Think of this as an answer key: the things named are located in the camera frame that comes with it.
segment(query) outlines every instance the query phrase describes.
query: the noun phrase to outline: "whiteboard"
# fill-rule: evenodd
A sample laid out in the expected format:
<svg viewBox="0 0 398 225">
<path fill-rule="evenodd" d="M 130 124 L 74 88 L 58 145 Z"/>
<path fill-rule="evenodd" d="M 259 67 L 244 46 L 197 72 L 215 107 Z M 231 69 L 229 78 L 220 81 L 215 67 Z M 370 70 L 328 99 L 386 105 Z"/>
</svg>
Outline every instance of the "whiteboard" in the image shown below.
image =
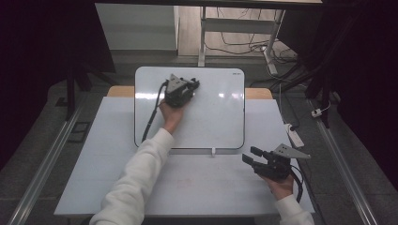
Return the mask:
<svg viewBox="0 0 398 225">
<path fill-rule="evenodd" d="M 161 84 L 174 74 L 200 82 L 190 105 L 173 134 L 175 148 L 238 149 L 245 139 L 245 76 L 237 68 L 140 67 L 135 73 L 134 142 L 141 144 L 146 125 L 155 108 Z M 163 125 L 161 110 L 147 138 Z"/>
</svg>

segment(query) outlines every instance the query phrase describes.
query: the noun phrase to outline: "gray floor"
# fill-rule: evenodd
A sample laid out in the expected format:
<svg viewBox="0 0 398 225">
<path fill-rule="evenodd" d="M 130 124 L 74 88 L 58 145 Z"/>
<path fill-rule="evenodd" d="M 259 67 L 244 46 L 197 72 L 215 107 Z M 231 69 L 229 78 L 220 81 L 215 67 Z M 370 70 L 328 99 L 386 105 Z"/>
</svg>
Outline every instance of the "gray floor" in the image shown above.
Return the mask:
<svg viewBox="0 0 398 225">
<path fill-rule="evenodd" d="M 120 84 L 134 85 L 133 75 L 141 66 L 196 67 L 197 56 L 176 56 L 172 54 L 153 54 L 151 52 L 114 52 L 116 74 L 109 74 Z M 269 79 L 264 58 L 219 57 L 207 58 L 210 68 L 241 68 L 245 72 L 245 85 Z M 277 65 L 281 74 L 292 64 Z M 106 96 L 110 85 L 90 75 L 93 88 L 88 93 L 76 90 L 77 96 L 87 95 L 88 100 L 77 122 L 93 122 L 101 99 Z M 270 87 L 274 81 L 258 83 L 255 87 Z M 303 95 L 305 87 L 297 86 L 281 96 L 273 96 L 281 103 L 286 122 L 297 124 L 298 134 L 305 143 L 302 149 L 312 155 L 311 160 L 300 161 L 300 167 L 311 189 L 311 198 L 316 213 L 316 224 L 363 224 L 356 205 L 340 175 L 330 151 L 319 131 L 316 121 L 311 117 L 309 100 Z M 45 154 L 51 147 L 58 130 L 64 123 L 66 107 L 56 106 L 60 98 L 66 98 L 66 83 L 61 82 L 49 90 L 48 102 L 41 115 L 26 135 L 16 154 L 0 172 L 0 224 L 7 224 L 34 176 Z M 342 121 L 336 112 L 338 102 L 332 101 L 329 109 L 330 130 L 344 152 L 352 173 L 355 175 L 367 201 L 372 206 L 379 224 L 398 224 L 395 213 L 398 208 L 398 193 L 379 169 L 372 156 L 357 139 L 355 134 Z M 54 169 L 51 172 L 39 198 L 25 224 L 81 224 L 84 217 L 55 217 L 54 209 L 68 182 L 74 164 L 82 150 L 82 133 L 71 133 Z M 278 224 L 278 217 L 264 217 L 255 220 L 260 224 Z M 145 224 L 254 224 L 252 218 L 149 218 Z"/>
</svg>

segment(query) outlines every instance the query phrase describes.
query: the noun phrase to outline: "person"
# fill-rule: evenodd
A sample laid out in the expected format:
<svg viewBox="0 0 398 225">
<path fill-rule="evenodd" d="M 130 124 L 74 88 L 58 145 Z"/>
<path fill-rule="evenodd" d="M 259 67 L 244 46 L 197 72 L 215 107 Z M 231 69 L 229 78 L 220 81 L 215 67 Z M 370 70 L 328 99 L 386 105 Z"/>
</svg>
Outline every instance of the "person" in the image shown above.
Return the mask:
<svg viewBox="0 0 398 225">
<path fill-rule="evenodd" d="M 101 203 L 101 210 L 90 220 L 90 225 L 139 225 L 145 216 L 149 198 L 169 150 L 173 147 L 173 133 L 181 122 L 184 110 L 172 108 L 161 101 L 159 108 L 164 118 L 162 128 L 152 139 L 145 140 L 132 157 Z M 281 214 L 281 224 L 314 224 L 310 213 L 304 211 L 293 196 L 293 177 L 278 183 L 262 177 L 269 185 Z"/>
</svg>

